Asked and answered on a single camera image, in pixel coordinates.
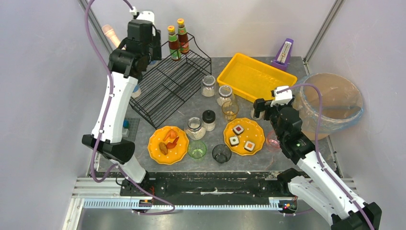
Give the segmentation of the green label sauce bottle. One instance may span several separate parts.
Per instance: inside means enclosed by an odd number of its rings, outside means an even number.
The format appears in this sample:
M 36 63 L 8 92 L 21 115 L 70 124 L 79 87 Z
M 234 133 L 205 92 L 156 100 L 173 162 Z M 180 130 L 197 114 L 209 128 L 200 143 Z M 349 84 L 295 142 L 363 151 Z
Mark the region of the green label sauce bottle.
M 180 59 L 181 59 L 180 43 L 179 43 L 178 37 L 175 33 L 174 25 L 168 26 L 168 42 L 169 42 L 169 52 L 170 52 L 171 59 L 173 61 L 180 61 Z

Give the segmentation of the red label sauce bottle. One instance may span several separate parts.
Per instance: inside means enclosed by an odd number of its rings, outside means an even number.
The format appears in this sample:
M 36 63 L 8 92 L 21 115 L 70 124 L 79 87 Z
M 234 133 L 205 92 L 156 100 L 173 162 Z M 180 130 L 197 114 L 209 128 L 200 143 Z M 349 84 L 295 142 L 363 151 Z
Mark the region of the red label sauce bottle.
M 180 52 L 182 54 L 188 54 L 189 52 L 189 38 L 185 27 L 185 22 L 183 18 L 177 20 L 178 24 L 178 41 L 180 43 Z

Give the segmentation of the black cap shaker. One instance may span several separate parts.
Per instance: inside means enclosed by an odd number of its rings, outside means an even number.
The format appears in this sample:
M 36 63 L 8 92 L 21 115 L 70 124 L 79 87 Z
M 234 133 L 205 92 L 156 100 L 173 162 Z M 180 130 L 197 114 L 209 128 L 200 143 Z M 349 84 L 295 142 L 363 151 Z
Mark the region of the black cap shaker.
M 205 110 L 202 114 L 203 127 L 206 131 L 213 131 L 215 129 L 216 115 L 212 110 Z
M 256 112 L 254 108 L 250 110 L 250 116 L 253 120 L 263 120 L 265 111 Z

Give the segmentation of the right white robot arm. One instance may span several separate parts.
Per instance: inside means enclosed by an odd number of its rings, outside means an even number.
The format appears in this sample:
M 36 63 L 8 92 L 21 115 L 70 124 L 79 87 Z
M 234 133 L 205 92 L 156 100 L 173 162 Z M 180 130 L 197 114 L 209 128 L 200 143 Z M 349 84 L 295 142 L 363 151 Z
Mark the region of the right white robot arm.
M 292 100 L 281 104 L 257 99 L 253 105 L 254 115 L 264 113 L 270 121 L 283 154 L 312 180 L 290 168 L 277 176 L 284 190 L 304 200 L 333 230 L 379 229 L 381 208 L 366 203 L 330 168 L 302 132 L 302 120 L 292 104 Z

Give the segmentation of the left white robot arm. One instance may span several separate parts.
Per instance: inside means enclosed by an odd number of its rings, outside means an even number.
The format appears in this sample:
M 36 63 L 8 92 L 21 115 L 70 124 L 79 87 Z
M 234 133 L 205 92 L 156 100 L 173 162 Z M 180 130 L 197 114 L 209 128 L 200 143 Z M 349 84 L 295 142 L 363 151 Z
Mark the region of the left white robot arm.
M 123 139 L 122 129 L 130 97 L 143 72 L 155 60 L 161 60 L 161 35 L 150 20 L 133 19 L 127 37 L 110 54 L 107 88 L 97 123 L 82 144 L 117 164 L 123 175 L 141 183 L 147 172 L 134 156 L 135 144 Z

